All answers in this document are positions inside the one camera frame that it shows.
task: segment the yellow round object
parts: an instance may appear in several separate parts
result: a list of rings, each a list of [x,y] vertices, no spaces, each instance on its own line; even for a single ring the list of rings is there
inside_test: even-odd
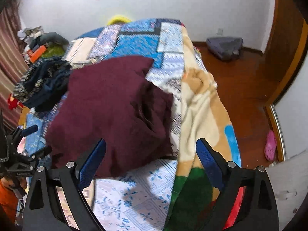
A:
[[[112,24],[118,24],[118,23],[129,23],[131,20],[129,20],[126,17],[123,16],[115,16],[110,19],[110,21],[107,23],[107,25],[112,25]]]

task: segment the reddish-brown floor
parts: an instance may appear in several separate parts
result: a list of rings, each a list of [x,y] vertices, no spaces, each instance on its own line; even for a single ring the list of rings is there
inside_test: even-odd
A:
[[[227,109],[237,137],[242,167],[267,167],[264,156],[270,130],[264,104],[277,86],[268,79],[264,58],[242,50],[236,61],[222,62],[206,47],[199,47],[206,69],[218,84],[218,95]]]

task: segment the pink striped curtain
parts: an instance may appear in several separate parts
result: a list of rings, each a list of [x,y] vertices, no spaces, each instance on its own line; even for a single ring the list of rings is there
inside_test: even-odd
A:
[[[21,55],[23,43],[17,37],[20,29],[17,0],[9,0],[0,14],[0,108],[10,129],[17,126],[21,110],[9,110],[7,99],[28,69]]]

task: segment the bed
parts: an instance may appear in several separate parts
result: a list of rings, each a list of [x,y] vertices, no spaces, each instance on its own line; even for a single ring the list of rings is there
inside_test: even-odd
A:
[[[232,124],[213,76],[179,20],[150,18],[92,30],[72,41],[63,59],[72,69],[78,69],[131,54],[153,58],[146,79],[173,94],[172,154],[122,177],[96,179],[95,186],[90,186],[91,192],[95,187],[95,196],[89,202],[93,202],[93,212],[107,231],[193,230],[200,213],[213,207],[219,195],[196,155],[196,141],[205,138],[225,160],[241,166]],[[39,117],[34,112],[27,115],[27,125],[39,126],[38,132],[27,137],[25,149],[29,154],[44,145],[48,125],[64,100],[65,96],[51,112]],[[47,157],[41,164],[48,166],[49,162]],[[234,223],[241,196],[240,190],[233,208],[235,215],[225,227]],[[78,228],[61,199],[68,223]]]

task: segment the silver bolt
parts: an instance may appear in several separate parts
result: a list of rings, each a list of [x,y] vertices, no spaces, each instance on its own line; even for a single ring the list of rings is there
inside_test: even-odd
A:
[[[258,170],[259,170],[260,172],[264,172],[264,171],[265,171],[265,168],[264,168],[263,166],[258,166]]]
[[[73,161],[70,161],[68,163],[66,163],[66,167],[71,168],[75,165],[75,163]]]
[[[44,166],[39,166],[38,167],[38,172],[42,172],[44,170]]]
[[[236,167],[236,164],[234,161],[228,161],[228,166],[229,167]]]

